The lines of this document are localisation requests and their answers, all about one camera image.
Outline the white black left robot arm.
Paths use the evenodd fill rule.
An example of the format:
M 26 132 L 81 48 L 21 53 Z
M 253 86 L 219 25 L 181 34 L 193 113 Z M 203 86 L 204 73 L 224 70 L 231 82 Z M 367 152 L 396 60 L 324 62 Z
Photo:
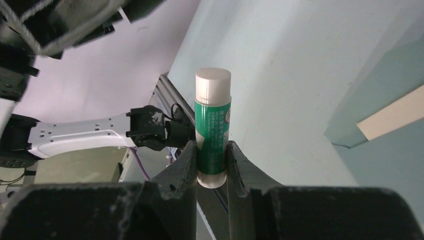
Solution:
M 14 114 L 37 56 L 61 59 L 64 50 L 114 32 L 126 16 L 143 19 L 159 0 L 3 0 L 0 3 L 0 165 L 23 169 L 32 183 L 39 160 L 101 147 L 137 147 L 161 151 L 183 148 L 195 138 L 188 115 L 179 106 L 170 115 L 147 105 L 127 113 L 70 123 L 45 123 Z

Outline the green white glue stick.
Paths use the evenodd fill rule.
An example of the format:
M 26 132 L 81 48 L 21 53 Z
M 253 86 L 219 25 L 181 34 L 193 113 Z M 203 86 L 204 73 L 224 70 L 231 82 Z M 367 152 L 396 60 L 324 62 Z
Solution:
M 208 189 L 221 187 L 227 179 L 231 77 L 229 70 L 217 67 L 200 68 L 195 74 L 197 181 Z

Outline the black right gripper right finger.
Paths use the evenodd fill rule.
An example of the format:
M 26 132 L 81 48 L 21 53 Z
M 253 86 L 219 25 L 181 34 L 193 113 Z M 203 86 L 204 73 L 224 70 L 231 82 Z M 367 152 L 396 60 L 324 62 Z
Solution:
M 227 145 L 233 240 L 421 240 L 407 202 L 378 187 L 285 186 Z

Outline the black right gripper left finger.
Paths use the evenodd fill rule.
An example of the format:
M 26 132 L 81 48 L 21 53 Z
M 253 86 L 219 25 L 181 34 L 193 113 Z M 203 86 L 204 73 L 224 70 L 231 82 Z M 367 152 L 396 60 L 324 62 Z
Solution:
M 0 217 L 3 240 L 194 240 L 196 144 L 143 183 L 36 184 Z

